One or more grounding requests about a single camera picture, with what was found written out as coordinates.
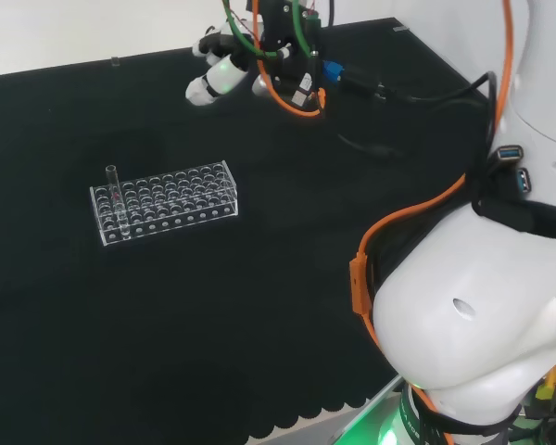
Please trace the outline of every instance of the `black tabletop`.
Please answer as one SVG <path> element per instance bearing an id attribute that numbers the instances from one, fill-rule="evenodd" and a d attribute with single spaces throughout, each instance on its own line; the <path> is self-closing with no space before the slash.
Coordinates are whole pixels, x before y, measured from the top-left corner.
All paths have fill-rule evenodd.
<path id="1" fill-rule="evenodd" d="M 393 19 L 329 58 L 416 95 L 464 80 Z M 208 108 L 189 50 L 0 77 L 0 445 L 243 444 L 393 375 L 349 302 L 368 227 L 452 184 L 484 110 L 328 91 L 303 121 L 250 83 Z M 396 149 L 379 160 L 336 137 Z M 225 159 L 238 218 L 103 248 L 89 187 Z"/>

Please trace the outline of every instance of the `screw hole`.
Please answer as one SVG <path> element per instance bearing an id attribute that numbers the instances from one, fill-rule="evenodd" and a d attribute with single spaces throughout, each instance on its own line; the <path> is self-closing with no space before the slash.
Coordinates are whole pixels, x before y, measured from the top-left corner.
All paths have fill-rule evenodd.
<path id="1" fill-rule="evenodd" d="M 453 299 L 453 306 L 465 320 L 472 322 L 475 319 L 475 309 L 462 299 Z"/>

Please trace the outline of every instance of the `glass test tube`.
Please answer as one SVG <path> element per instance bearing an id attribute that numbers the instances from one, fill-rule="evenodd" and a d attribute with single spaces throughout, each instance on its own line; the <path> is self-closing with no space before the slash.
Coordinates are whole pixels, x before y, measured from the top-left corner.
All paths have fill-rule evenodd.
<path id="1" fill-rule="evenodd" d="M 126 206 L 123 202 L 123 195 L 121 194 L 120 179 L 118 178 L 118 170 L 115 165 L 109 165 L 105 169 L 107 181 L 109 182 L 109 192 L 111 193 L 111 203 L 113 210 L 120 225 L 121 236 L 124 239 L 130 238 L 130 224 L 128 222 L 128 214 Z"/>

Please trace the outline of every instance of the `white wall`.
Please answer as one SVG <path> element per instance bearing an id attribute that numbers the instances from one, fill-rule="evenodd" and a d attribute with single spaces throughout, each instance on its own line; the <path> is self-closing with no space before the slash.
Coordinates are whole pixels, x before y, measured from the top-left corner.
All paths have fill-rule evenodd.
<path id="1" fill-rule="evenodd" d="M 514 67 L 523 53 L 529 14 L 525 0 L 512 0 Z M 392 15 L 469 80 L 493 70 L 502 75 L 505 26 L 502 0 L 397 0 Z"/>
<path id="2" fill-rule="evenodd" d="M 389 17 L 393 1 L 336 0 L 336 23 Z M 231 2 L 250 18 L 245 5 Z M 221 0 L 0 0 L 0 74 L 191 46 L 224 19 Z"/>
<path id="3" fill-rule="evenodd" d="M 246 0 L 232 7 L 244 18 Z M 327 17 L 328 0 L 316 0 Z M 513 0 L 517 55 L 527 23 Z M 395 16 L 468 79 L 501 74 L 501 0 L 335 0 L 336 23 Z M 0 74 L 191 46 L 221 0 L 0 0 Z"/>

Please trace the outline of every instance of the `test tube rack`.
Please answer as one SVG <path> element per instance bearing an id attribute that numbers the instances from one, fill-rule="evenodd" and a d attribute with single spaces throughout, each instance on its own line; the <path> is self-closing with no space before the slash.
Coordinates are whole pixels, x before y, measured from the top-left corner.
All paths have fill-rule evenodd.
<path id="1" fill-rule="evenodd" d="M 103 246 L 237 216 L 237 187 L 226 162 L 91 187 Z"/>

